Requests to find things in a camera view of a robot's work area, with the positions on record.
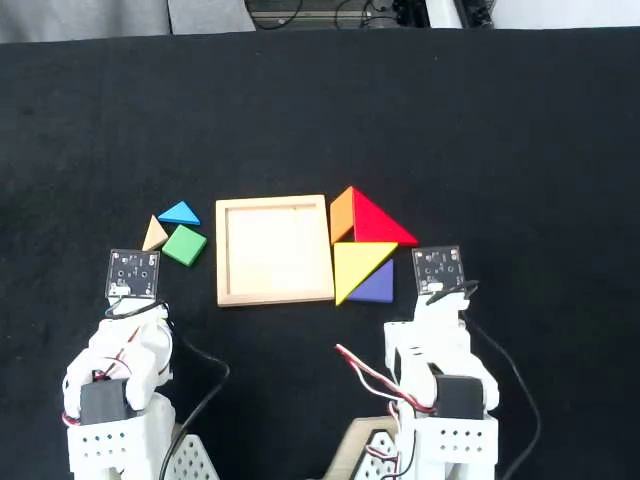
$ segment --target red triangle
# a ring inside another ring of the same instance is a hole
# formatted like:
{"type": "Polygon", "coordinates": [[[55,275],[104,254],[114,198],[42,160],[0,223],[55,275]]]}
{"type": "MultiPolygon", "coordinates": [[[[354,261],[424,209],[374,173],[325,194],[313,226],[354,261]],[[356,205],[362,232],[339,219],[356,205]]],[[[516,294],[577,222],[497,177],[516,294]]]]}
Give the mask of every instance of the red triangle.
{"type": "Polygon", "coordinates": [[[416,246],[418,240],[380,207],[353,189],[353,236],[356,242],[397,242],[416,246]]]}

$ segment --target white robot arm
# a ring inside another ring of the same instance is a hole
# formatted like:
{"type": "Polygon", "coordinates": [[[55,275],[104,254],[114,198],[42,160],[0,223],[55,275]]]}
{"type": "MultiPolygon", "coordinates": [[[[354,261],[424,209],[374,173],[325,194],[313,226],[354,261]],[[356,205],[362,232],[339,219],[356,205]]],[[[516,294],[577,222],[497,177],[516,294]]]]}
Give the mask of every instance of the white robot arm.
{"type": "MultiPolygon", "coordinates": [[[[113,313],[125,314],[148,300],[117,300],[113,313]]],[[[102,377],[128,379],[126,399],[133,410],[149,404],[156,387],[172,378],[170,359],[173,350],[171,330],[164,305],[126,320],[105,318],[89,345],[67,367],[63,380],[64,407],[67,418],[80,418],[81,389],[102,377]]]]}
{"type": "Polygon", "coordinates": [[[173,378],[168,307],[156,299],[159,258],[159,252],[111,252],[111,306],[67,367],[62,418],[76,480],[218,480],[199,438],[184,436],[189,420],[174,436],[175,410],[155,391],[173,378]],[[163,466],[170,466],[166,477],[163,466]]]}
{"type": "Polygon", "coordinates": [[[489,412],[500,401],[498,383],[471,353],[460,319],[477,282],[464,281],[457,247],[416,249],[414,266],[419,295],[413,321],[384,325],[385,365],[393,381],[338,346],[370,391],[392,399],[389,410],[398,422],[397,456],[376,456],[367,448],[353,478],[493,480],[498,422],[489,412]],[[360,370],[391,395],[371,389],[360,370]],[[381,468],[368,467],[374,464],[381,468]]]}

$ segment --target beige triangle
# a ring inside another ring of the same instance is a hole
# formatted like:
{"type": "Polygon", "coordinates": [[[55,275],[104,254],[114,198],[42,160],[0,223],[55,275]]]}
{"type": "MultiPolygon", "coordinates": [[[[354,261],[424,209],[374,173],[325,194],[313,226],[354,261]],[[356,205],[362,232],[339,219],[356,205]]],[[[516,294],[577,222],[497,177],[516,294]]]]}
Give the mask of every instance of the beige triangle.
{"type": "Polygon", "coordinates": [[[151,220],[149,221],[149,228],[147,229],[147,236],[144,237],[144,245],[142,245],[142,250],[148,252],[149,250],[155,250],[164,242],[167,241],[169,236],[167,232],[164,231],[160,222],[155,217],[155,215],[151,215],[151,220]]]}

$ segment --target black cloth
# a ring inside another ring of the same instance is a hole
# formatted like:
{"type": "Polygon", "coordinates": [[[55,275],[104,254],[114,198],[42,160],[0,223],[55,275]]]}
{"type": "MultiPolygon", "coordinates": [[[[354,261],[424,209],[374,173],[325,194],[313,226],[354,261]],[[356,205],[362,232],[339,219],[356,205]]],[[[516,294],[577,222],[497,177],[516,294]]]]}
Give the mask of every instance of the black cloth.
{"type": "MultiPolygon", "coordinates": [[[[409,250],[393,305],[219,309],[212,202],[347,185],[422,245],[461,245],[469,314],[543,416],[517,478],[631,478],[640,30],[281,33],[0,47],[3,478],[66,478],[60,381],[105,308],[108,251],[179,200],[209,244],[193,268],[163,257],[160,291],[233,369],[194,432],[223,480],[321,477],[385,406],[333,346],[384,371],[382,324],[414,307],[409,250]]],[[[473,350],[500,384],[504,465],[532,415],[473,350]]],[[[184,420],[216,373],[179,349],[174,367],[184,420]]]]}

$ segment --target purple triangle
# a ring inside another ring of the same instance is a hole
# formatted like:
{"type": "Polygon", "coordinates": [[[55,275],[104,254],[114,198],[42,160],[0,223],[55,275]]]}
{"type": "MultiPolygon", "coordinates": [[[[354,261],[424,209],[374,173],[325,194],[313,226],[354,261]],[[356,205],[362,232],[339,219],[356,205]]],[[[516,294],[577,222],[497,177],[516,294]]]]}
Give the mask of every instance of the purple triangle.
{"type": "Polygon", "coordinates": [[[347,299],[360,302],[393,302],[393,259],[373,272],[347,299]]]}

